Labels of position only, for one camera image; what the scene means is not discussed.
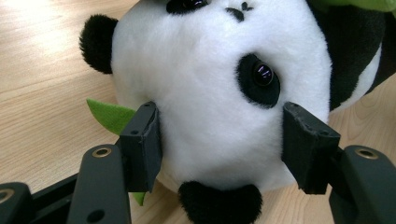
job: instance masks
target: panda head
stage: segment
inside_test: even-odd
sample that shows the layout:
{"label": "panda head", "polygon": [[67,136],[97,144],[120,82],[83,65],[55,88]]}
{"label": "panda head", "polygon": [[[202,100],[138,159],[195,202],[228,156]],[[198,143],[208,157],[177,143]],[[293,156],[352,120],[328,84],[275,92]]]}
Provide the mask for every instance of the panda head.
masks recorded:
{"label": "panda head", "polygon": [[329,114],[331,55],[306,1],[141,0],[120,21],[95,20],[81,38],[87,63],[113,74],[121,105],[160,110],[158,179],[196,223],[254,221],[261,192],[293,182],[283,104]]}

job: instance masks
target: light wood grain surface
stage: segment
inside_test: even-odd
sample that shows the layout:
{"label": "light wood grain surface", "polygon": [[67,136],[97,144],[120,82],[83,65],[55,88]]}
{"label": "light wood grain surface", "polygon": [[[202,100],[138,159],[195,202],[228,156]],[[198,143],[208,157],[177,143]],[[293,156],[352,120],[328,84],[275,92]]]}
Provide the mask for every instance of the light wood grain surface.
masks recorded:
{"label": "light wood grain surface", "polygon": [[[116,103],[109,77],[85,64],[78,49],[84,21],[120,18],[135,1],[3,0],[0,2],[0,183],[32,192],[78,171],[84,152],[117,139],[92,117],[85,99]],[[396,77],[348,110],[331,115],[341,147],[365,145],[396,162]],[[257,223],[333,223],[328,196],[296,186],[263,195]],[[175,193],[157,184],[145,206],[131,201],[133,222],[189,223]]]}

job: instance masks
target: panda plush toy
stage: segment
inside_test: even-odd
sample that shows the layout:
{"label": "panda plush toy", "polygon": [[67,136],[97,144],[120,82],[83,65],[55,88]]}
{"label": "panda plush toy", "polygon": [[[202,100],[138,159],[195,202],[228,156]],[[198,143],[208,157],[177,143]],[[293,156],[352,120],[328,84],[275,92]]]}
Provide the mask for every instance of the panda plush toy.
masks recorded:
{"label": "panda plush toy", "polygon": [[87,20],[84,59],[119,104],[158,106],[158,179],[194,223],[252,223],[261,193],[294,181],[283,104],[326,122],[396,71],[391,13],[323,2],[141,0]]}

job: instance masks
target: black eye patch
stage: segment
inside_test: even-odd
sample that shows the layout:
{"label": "black eye patch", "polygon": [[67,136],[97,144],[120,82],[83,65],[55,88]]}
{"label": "black eye patch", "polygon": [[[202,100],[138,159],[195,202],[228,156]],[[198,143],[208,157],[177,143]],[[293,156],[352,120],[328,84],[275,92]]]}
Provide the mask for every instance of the black eye patch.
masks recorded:
{"label": "black eye patch", "polygon": [[241,92],[251,103],[274,107],[279,99],[280,82],[270,66],[256,55],[243,57],[237,67],[238,83]]}
{"label": "black eye patch", "polygon": [[207,5],[206,0],[171,0],[166,5],[166,11],[170,14],[183,15]]}

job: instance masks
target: metal ring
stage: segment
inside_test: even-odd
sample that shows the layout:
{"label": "metal ring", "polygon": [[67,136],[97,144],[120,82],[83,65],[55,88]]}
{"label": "metal ring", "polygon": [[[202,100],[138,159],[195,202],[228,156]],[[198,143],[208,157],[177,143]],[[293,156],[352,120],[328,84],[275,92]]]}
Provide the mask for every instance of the metal ring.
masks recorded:
{"label": "metal ring", "polygon": [[101,147],[101,148],[96,149],[92,153],[92,155],[95,158],[103,158],[103,157],[108,156],[110,153],[111,153],[111,148],[109,148],[109,147]]}
{"label": "metal ring", "polygon": [[356,154],[359,156],[369,159],[369,160],[376,160],[378,159],[378,155],[373,152],[372,150],[366,149],[366,148],[358,148],[355,150]]}
{"label": "metal ring", "polygon": [[10,199],[12,197],[12,195],[14,195],[15,190],[14,189],[0,189],[0,194],[5,193],[6,196],[4,196],[3,198],[0,198],[0,203],[5,203],[8,199]]}

